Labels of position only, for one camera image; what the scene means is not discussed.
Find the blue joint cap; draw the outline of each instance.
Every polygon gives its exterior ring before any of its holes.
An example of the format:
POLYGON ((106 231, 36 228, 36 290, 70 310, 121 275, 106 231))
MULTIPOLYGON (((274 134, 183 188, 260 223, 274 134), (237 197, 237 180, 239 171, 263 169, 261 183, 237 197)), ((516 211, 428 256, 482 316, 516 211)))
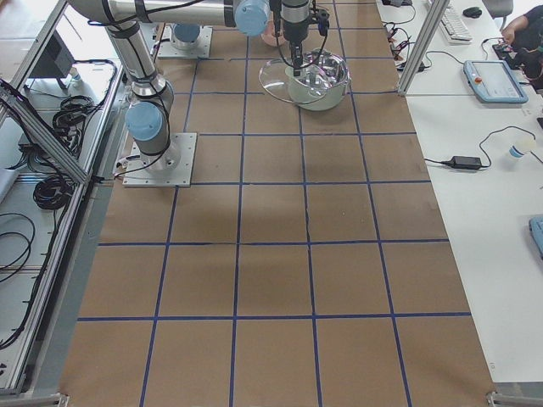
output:
POLYGON ((236 8, 236 26, 246 36, 258 36, 264 32, 270 17, 270 5, 266 0, 243 0, 236 8))
POLYGON ((148 142, 160 133, 164 117, 154 104, 141 102, 128 109, 125 123, 135 140, 148 142))
POLYGON ((172 24, 173 35, 181 42, 195 42, 200 35, 200 26, 196 24, 172 24))

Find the power adapter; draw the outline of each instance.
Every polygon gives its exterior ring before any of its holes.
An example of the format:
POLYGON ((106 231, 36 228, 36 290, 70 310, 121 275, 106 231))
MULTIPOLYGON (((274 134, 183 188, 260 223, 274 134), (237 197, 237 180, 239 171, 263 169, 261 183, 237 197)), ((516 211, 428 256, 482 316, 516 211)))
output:
POLYGON ((481 168, 487 168, 487 165, 481 163, 479 157, 464 157, 462 155, 455 155, 449 161, 439 162, 447 167, 454 168, 455 170, 480 170, 481 168))

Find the person's hand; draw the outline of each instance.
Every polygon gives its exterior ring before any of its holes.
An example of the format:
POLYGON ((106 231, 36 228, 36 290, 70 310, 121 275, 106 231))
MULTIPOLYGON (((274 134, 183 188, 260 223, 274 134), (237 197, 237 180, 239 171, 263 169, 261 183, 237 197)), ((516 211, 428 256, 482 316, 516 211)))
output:
POLYGON ((511 45, 513 41, 515 41, 515 30, 511 28, 505 28, 501 35, 503 36, 503 39, 506 40, 506 42, 511 45))

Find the robotic arm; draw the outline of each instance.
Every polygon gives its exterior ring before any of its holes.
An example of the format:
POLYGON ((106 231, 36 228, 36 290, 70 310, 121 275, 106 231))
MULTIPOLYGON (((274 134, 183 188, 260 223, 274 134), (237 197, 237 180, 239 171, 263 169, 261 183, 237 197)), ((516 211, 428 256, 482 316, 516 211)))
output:
POLYGON ((319 24, 327 37, 328 13, 317 10, 315 0, 68 0, 68 3, 92 21, 106 27, 126 73, 132 80, 136 101, 126 113, 126 127, 140 150, 144 167, 140 170, 174 169, 179 149, 171 142, 169 115, 174 92, 149 55, 139 22, 183 23, 237 26, 249 35, 259 35, 273 12, 276 35, 283 26, 290 42, 294 75, 304 68, 302 42, 310 24, 319 24))

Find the white table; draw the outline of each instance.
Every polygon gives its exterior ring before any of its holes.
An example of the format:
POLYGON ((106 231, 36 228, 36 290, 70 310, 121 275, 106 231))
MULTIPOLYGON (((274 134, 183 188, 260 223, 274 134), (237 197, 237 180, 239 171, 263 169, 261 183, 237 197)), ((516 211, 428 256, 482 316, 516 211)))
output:
MULTIPOLYGON (((401 25, 416 39, 427 13, 425 0, 413 0, 416 18, 401 25)), ((378 2, 384 21, 412 16, 408 7, 378 2)), ((456 11, 484 6, 480 0, 451 0, 456 11)), ((436 32, 428 50, 441 50, 461 61, 485 59, 480 46, 498 36, 484 9, 477 19, 462 17, 473 36, 470 45, 451 45, 436 32)), ((495 59, 490 44, 489 59, 495 59)), ((473 95, 462 67, 446 55, 433 54, 434 67, 417 74, 407 102, 426 158, 478 156, 479 142, 491 131, 517 125, 538 139, 543 157, 543 98, 525 87, 522 106, 485 105, 473 95)), ((475 173, 428 165, 439 207, 451 240, 467 299, 494 382, 543 382, 543 261, 529 234, 528 220, 543 214, 543 165, 531 156, 507 157, 522 132, 494 135, 484 146, 493 165, 475 173)))
MULTIPOLYGON (((466 60, 497 60, 492 44, 498 43, 498 40, 489 40, 484 45, 482 41, 500 36, 494 20, 490 17, 481 0, 451 0, 451 5, 460 14, 460 17, 466 27, 469 29, 473 42, 470 44, 450 44, 445 39, 441 29, 438 29, 432 39, 428 51, 445 51, 454 55, 461 62, 466 60), (462 15, 465 8, 479 6, 483 14, 478 19, 470 19, 462 15)), ((392 6, 383 6, 378 2, 379 12, 383 21, 407 21, 413 16, 413 10, 410 7, 396 8, 392 6)), ((424 22, 428 12, 426 0, 413 0, 413 7, 417 11, 413 21, 398 25, 411 36, 414 42, 417 40, 418 32, 424 22)), ((399 33, 399 39, 404 39, 405 35, 399 33)), ((424 72, 417 73, 407 94, 416 95, 473 95, 473 90, 469 87, 466 76, 462 72, 462 66, 453 58, 442 53, 430 53, 432 67, 424 72)), ((428 59, 423 60, 425 65, 429 65, 428 59)))

